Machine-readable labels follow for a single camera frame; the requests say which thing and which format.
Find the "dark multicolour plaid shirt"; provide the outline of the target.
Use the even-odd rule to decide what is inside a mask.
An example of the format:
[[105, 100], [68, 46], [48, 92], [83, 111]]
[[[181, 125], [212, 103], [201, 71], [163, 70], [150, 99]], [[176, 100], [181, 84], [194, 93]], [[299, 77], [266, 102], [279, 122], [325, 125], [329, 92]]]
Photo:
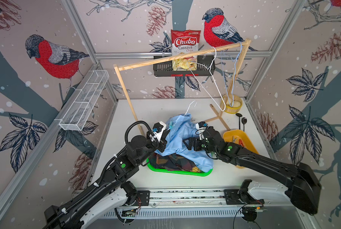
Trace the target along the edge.
[[161, 156], [154, 153], [150, 158], [150, 164], [155, 169], [165, 169], [167, 171], [188, 171], [194, 173], [202, 173], [194, 162], [177, 154]]

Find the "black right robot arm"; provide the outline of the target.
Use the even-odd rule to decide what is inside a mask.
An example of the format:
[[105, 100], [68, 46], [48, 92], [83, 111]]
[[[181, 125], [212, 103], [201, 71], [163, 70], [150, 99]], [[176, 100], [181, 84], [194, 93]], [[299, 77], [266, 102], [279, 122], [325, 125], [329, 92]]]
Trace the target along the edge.
[[188, 150], [205, 151], [214, 155], [213, 159], [252, 169], [280, 182], [288, 188], [285, 195], [296, 208], [311, 215], [318, 213], [322, 185], [309, 165], [278, 162], [236, 143], [225, 142], [213, 127], [206, 128], [201, 137], [186, 138], [183, 143]]

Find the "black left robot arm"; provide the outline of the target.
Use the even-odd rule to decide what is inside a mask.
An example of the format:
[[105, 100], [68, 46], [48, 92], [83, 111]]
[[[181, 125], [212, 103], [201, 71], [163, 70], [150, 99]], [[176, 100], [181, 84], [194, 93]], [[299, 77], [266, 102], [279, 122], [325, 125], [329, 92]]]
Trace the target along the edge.
[[150, 127], [136, 121], [125, 132], [125, 146], [104, 166], [100, 177], [75, 198], [45, 212], [46, 229], [85, 229], [109, 210], [131, 204], [137, 190], [129, 179], [156, 150], [166, 147], [169, 131], [164, 122]]

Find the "green plastic mesh basket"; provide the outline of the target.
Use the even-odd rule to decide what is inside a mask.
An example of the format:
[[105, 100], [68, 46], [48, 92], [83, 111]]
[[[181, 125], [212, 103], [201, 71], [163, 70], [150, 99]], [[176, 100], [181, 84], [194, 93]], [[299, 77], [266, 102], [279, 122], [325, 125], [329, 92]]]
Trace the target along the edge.
[[166, 169], [156, 169], [154, 168], [151, 164], [148, 164], [147, 167], [154, 172], [162, 172], [162, 173], [171, 173], [171, 174], [180, 174], [180, 175], [189, 175], [189, 176], [199, 176], [199, 177], [206, 177], [212, 173], [212, 169], [209, 170], [208, 172], [201, 172], [201, 173], [196, 173], [196, 172], [190, 172], [190, 171], [168, 171]]

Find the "yellow plastic tray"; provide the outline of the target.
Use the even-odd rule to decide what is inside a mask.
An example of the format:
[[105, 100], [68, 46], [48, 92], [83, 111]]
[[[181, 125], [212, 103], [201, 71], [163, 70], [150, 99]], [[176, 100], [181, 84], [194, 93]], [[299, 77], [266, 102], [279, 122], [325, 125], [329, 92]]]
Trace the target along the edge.
[[242, 130], [227, 131], [222, 136], [222, 144], [218, 153], [219, 159], [225, 163], [257, 171], [260, 155], [250, 138]]

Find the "white cassava chips bag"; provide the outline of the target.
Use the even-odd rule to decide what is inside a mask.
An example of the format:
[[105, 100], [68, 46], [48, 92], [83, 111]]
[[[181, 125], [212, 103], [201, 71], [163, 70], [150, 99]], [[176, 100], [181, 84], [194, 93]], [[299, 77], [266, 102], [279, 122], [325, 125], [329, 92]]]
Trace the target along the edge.
[[194, 71], [197, 70], [197, 56], [172, 60], [174, 71]]

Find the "red Chuba chips bag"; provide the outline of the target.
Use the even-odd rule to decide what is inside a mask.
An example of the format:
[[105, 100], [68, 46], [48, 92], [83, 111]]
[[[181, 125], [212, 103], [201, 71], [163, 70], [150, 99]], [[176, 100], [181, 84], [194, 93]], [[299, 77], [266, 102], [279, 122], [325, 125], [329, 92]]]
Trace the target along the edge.
[[200, 42], [200, 34], [201, 34], [201, 31], [171, 30], [172, 55], [179, 55], [179, 54], [185, 54], [185, 53], [198, 51], [199, 42]]

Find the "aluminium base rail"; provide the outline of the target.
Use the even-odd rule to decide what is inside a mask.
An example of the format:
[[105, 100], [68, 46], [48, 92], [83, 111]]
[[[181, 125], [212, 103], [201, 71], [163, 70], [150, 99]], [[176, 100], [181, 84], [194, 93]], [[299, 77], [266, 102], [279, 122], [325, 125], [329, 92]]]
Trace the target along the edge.
[[[140, 189], [133, 204], [142, 208], [205, 208], [205, 207], [234, 207], [242, 206], [238, 194], [239, 187], [214, 188], [179, 188], [179, 189]], [[265, 207], [292, 206], [290, 199], [285, 195], [287, 187], [277, 183], [251, 182], [248, 194], [251, 199], [261, 200]]]

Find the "black wall-mounted basket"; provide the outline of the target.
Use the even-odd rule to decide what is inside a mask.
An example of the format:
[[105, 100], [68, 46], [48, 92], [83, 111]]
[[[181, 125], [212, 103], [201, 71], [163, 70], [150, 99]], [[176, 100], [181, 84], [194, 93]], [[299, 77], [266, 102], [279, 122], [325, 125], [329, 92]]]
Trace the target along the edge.
[[177, 70], [174, 71], [172, 61], [158, 63], [153, 65], [154, 75], [156, 77], [176, 77], [176, 76], [211, 76], [215, 72], [215, 63], [212, 64], [214, 56], [197, 56], [196, 70]]

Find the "aluminium frame corner post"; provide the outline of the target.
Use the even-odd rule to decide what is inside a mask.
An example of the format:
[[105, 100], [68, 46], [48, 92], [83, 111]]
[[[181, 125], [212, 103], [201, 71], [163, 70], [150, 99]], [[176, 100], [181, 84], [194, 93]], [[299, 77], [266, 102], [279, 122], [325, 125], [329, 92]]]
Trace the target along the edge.
[[86, 31], [82, 20], [80, 19], [78, 11], [76, 10], [74, 5], [74, 1], [62, 0], [62, 3], [83, 43], [83, 46], [85, 47], [87, 53], [89, 54], [90, 60], [92, 61], [93, 65], [96, 66], [97, 69], [104, 70], [105, 68], [102, 62], [96, 57], [94, 45], [88, 36], [88, 32]]

